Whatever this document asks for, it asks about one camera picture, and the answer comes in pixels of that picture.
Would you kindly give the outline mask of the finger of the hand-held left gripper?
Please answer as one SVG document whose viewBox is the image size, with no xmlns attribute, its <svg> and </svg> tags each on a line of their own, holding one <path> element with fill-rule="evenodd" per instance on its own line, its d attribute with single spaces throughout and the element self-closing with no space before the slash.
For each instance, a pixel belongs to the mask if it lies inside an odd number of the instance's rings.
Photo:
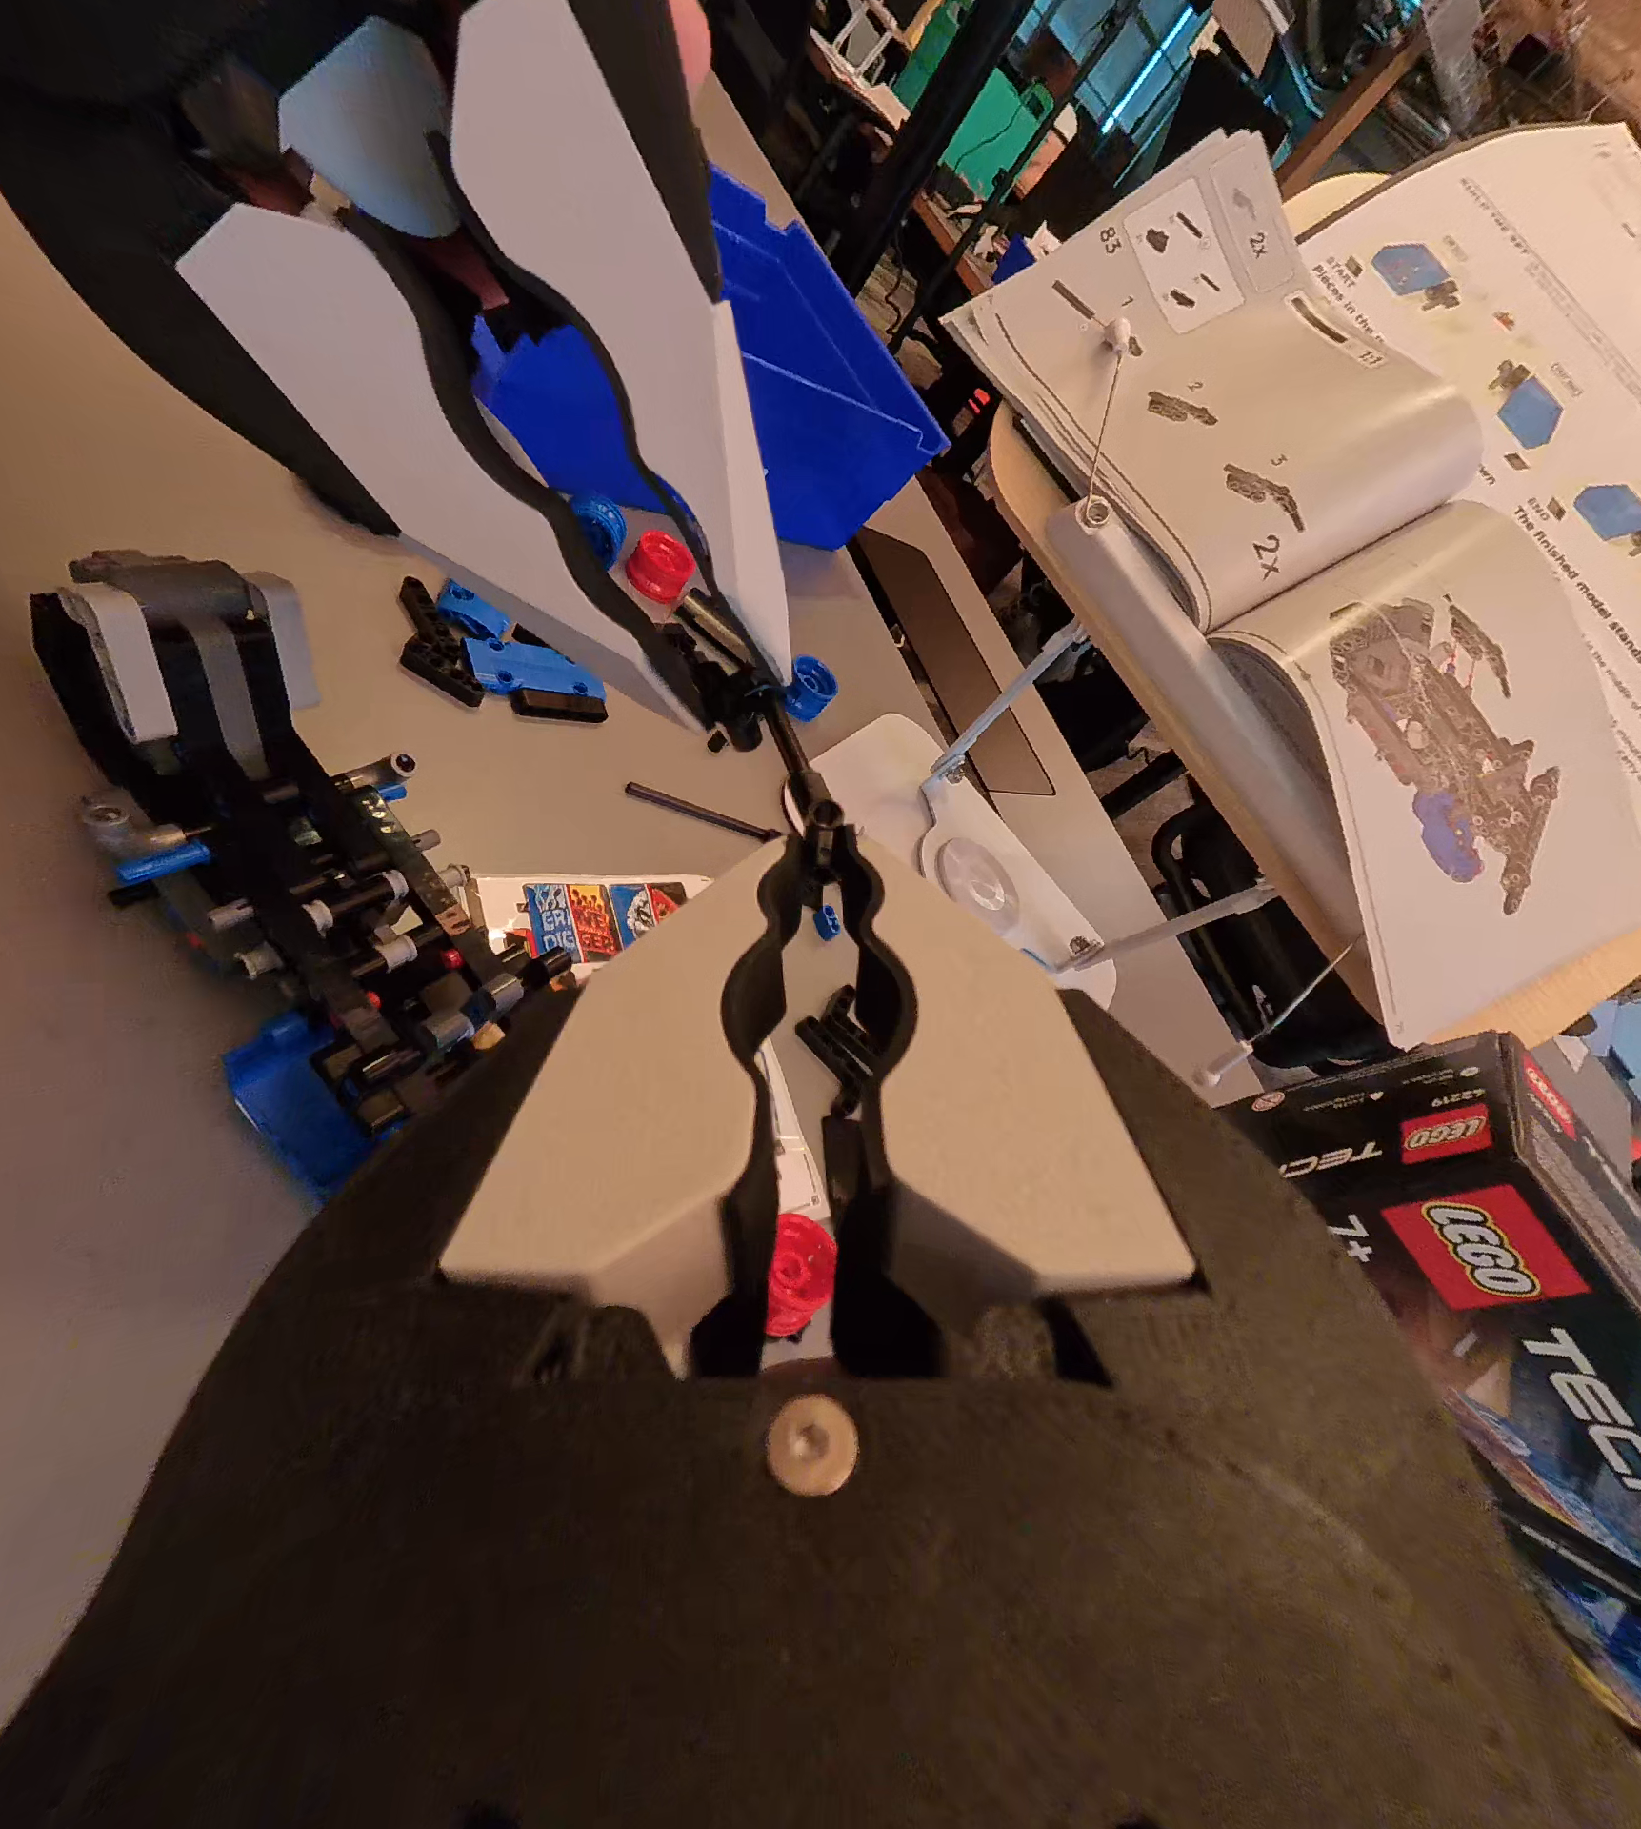
<svg viewBox="0 0 1641 1829">
<path fill-rule="evenodd" d="M 784 684 L 782 556 L 668 4 L 468 6 L 449 148 L 498 251 L 595 347 L 632 461 L 693 518 L 710 585 Z"/>
<path fill-rule="evenodd" d="M 458 328 L 392 232 L 236 202 L 179 274 L 407 547 L 607 686 L 706 728 L 683 655 L 491 427 Z"/>
</svg>

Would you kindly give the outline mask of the white book stand base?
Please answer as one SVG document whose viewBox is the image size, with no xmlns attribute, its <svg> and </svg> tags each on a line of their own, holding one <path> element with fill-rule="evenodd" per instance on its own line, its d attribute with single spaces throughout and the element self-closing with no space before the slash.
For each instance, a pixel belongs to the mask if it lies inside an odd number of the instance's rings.
<svg viewBox="0 0 1641 1829">
<path fill-rule="evenodd" d="M 1092 773 L 1125 766 L 1144 731 L 1092 650 L 1052 659 L 988 604 L 929 491 L 908 482 L 835 556 L 858 621 L 839 636 L 839 693 L 818 766 L 860 832 L 1087 994 L 1210 1105 L 1254 1092 L 1165 909 L 1106 811 Z"/>
</svg>

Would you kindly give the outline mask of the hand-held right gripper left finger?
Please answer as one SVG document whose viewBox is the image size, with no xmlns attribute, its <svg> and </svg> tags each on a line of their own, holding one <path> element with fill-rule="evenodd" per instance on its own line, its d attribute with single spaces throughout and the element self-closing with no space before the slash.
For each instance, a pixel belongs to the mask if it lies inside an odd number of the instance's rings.
<svg viewBox="0 0 1641 1829">
<path fill-rule="evenodd" d="M 441 1252 L 449 1282 L 632 1311 L 681 1373 L 759 1372 L 780 1213 L 761 1053 L 792 924 L 780 838 L 592 971 Z"/>
</svg>

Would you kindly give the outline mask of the dark cylinder piece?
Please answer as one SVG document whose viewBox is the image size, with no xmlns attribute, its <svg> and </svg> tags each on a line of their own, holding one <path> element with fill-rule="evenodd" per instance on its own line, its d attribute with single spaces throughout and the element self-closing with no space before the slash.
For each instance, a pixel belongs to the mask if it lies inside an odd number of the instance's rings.
<svg viewBox="0 0 1641 1829">
<path fill-rule="evenodd" d="M 734 670 L 746 670 L 753 665 L 753 650 L 734 619 L 713 606 L 702 589 L 689 587 L 673 606 L 672 619 Z"/>
</svg>

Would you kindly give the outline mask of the black holed liftarm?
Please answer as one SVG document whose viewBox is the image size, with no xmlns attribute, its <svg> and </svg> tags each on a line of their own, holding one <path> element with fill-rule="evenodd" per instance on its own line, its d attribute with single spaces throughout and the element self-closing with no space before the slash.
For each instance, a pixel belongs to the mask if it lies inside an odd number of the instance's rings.
<svg viewBox="0 0 1641 1829">
<path fill-rule="evenodd" d="M 477 710 L 483 705 L 485 688 L 468 657 L 460 630 L 439 615 L 430 590 L 413 575 L 401 579 L 397 604 L 411 627 L 399 651 L 403 674 L 413 674 L 422 686 L 458 707 Z"/>
</svg>

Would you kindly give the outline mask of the colourful sticker sheet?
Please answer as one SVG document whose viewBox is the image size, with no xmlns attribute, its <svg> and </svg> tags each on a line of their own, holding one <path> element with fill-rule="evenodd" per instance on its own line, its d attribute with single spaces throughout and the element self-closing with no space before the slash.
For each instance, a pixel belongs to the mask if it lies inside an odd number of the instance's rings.
<svg viewBox="0 0 1641 1829">
<path fill-rule="evenodd" d="M 493 1158 L 441 1269 L 472 1282 L 559 1288 L 654 1322 L 693 1324 L 693 1295 L 715 1301 L 719 1252 L 683 1192 L 702 1191 L 681 1158 L 731 1141 L 732 1086 L 702 1067 L 694 994 L 679 985 L 685 945 L 651 933 L 710 888 L 706 876 L 491 878 L 493 937 L 563 949 L 582 987 L 609 960 L 645 949 L 624 989 L 582 991 L 554 1057 L 569 1074 L 536 1082 Z"/>
</svg>

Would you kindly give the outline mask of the thin black axle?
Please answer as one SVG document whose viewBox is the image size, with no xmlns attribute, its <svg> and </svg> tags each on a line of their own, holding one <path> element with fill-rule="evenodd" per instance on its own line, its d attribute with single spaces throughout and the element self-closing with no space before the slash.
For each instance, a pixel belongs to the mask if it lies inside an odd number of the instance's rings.
<svg viewBox="0 0 1641 1829">
<path fill-rule="evenodd" d="M 687 800 L 666 789 L 653 789 L 649 785 L 630 781 L 622 791 L 628 800 L 639 806 L 654 811 L 666 811 L 700 827 L 752 840 L 755 844 L 782 842 L 786 838 L 786 831 L 782 827 L 765 827 L 736 813 L 719 811 L 715 808 Z"/>
</svg>

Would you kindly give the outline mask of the black toy set box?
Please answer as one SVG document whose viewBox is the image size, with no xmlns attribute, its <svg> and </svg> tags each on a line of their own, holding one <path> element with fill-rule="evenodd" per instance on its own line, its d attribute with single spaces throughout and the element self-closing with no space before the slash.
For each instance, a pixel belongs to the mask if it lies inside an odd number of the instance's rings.
<svg viewBox="0 0 1641 1829">
<path fill-rule="evenodd" d="M 1366 1274 L 1641 1755 L 1641 1200 L 1585 1048 L 1473 1036 L 1226 1109 Z"/>
</svg>

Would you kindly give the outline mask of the blue plastic bin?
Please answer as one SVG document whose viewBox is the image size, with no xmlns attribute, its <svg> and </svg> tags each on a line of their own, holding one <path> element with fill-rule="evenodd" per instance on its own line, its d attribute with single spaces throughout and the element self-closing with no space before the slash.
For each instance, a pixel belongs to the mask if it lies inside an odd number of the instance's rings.
<svg viewBox="0 0 1641 1829">
<path fill-rule="evenodd" d="M 801 223 L 771 223 L 761 196 L 717 167 L 710 209 L 776 537 L 835 550 L 946 436 Z M 477 400 L 542 480 L 622 509 L 660 509 L 578 331 L 502 348 L 475 322 L 472 347 Z"/>
</svg>

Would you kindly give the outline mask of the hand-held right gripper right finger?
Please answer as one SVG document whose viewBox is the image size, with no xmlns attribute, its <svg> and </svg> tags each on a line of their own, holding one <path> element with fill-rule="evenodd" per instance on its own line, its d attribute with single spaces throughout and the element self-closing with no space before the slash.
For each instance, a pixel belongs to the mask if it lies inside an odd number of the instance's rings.
<svg viewBox="0 0 1641 1829">
<path fill-rule="evenodd" d="M 831 1341 L 852 1375 L 936 1375 L 995 1313 L 1187 1286 L 1197 1261 L 1079 1017 L 1123 1031 L 881 844 L 856 1017 L 879 1082 L 856 1116 Z"/>
</svg>

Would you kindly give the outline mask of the partly built toy truck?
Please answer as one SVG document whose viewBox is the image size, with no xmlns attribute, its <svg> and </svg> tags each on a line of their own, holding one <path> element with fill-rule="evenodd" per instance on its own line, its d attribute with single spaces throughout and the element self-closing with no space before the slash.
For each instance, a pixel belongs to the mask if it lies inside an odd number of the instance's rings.
<svg viewBox="0 0 1641 1829">
<path fill-rule="evenodd" d="M 460 867 L 397 804 L 390 752 L 321 764 L 298 594 L 222 560 L 99 550 L 30 598 L 38 661 L 104 789 L 80 821 L 116 907 L 159 907 L 211 968 L 283 1013 L 228 1052 L 238 1111 L 314 1200 L 487 1057 L 569 954 L 495 937 Z"/>
</svg>

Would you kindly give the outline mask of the instruction booklet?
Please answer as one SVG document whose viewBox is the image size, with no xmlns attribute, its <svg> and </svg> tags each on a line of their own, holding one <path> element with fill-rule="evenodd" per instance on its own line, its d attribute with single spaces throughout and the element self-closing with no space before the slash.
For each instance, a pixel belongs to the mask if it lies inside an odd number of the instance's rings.
<svg viewBox="0 0 1641 1829">
<path fill-rule="evenodd" d="M 1077 497 L 1050 569 L 1389 1044 L 1641 928 L 1599 674 L 1467 400 L 1330 301 L 1252 133 L 942 320 Z"/>
</svg>

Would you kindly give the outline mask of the black frame piece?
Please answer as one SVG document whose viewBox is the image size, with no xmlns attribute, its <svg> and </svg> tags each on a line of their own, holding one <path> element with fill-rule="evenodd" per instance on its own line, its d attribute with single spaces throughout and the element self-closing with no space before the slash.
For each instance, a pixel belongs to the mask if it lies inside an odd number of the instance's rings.
<svg viewBox="0 0 1641 1829">
<path fill-rule="evenodd" d="M 666 627 L 664 640 L 679 655 L 694 682 L 706 747 L 713 754 L 723 749 L 740 754 L 757 750 L 765 735 L 763 710 L 767 705 L 767 686 L 757 670 L 719 651 L 710 651 L 693 629 L 679 623 Z"/>
</svg>

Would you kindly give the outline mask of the black axle pin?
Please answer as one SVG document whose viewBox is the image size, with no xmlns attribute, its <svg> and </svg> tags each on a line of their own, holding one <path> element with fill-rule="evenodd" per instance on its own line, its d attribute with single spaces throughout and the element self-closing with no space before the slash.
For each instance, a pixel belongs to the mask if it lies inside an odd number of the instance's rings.
<svg viewBox="0 0 1641 1829">
<path fill-rule="evenodd" d="M 757 691 L 752 701 L 755 718 L 772 741 L 786 771 L 786 800 L 792 808 L 790 825 L 803 831 L 812 825 L 816 811 L 831 802 L 831 792 L 820 770 L 807 756 L 797 722 L 784 699 L 772 691 Z"/>
</svg>

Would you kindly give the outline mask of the grey desk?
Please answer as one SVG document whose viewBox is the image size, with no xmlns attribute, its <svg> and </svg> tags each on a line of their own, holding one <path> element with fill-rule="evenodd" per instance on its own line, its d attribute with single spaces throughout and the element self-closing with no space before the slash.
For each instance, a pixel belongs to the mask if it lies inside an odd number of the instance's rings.
<svg viewBox="0 0 1641 1829">
<path fill-rule="evenodd" d="M 710 752 L 624 697 L 601 728 L 464 710 L 397 669 L 403 575 L 152 375 L 0 198 L 0 1728 L 112 1558 L 150 1467 L 249 1293 L 308 1217 L 220 1055 L 268 1015 L 152 907 L 112 909 L 80 831 L 97 789 L 34 659 L 28 598 L 100 547 L 224 560 L 298 589 L 314 752 L 416 758 L 405 815 L 481 874 L 691 871 L 738 836 L 630 781 L 780 819 L 767 747 Z"/>
</svg>

